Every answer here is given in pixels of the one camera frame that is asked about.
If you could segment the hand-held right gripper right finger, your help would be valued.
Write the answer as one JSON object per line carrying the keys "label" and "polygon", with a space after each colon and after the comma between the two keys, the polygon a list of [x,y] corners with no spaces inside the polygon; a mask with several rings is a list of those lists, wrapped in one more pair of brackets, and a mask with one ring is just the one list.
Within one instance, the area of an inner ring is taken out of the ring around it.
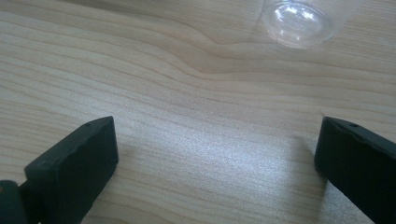
{"label": "hand-held right gripper right finger", "polygon": [[396,224],[396,144],[364,127],[325,117],[314,163],[375,224]]}

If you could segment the clear plastic cup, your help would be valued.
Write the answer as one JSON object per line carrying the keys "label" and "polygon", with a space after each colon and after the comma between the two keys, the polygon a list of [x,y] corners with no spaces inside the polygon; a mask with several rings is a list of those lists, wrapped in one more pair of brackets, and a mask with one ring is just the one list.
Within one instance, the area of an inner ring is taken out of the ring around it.
{"label": "clear plastic cup", "polygon": [[365,0],[263,0],[262,21],[276,42],[311,49],[333,37]]}

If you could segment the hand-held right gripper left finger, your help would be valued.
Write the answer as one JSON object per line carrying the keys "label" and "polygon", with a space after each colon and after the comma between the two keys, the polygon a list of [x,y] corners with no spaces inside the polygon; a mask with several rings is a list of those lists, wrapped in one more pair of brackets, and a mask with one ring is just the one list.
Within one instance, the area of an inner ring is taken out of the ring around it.
{"label": "hand-held right gripper left finger", "polygon": [[119,161],[114,119],[87,122],[29,163],[21,185],[29,224],[79,224]]}

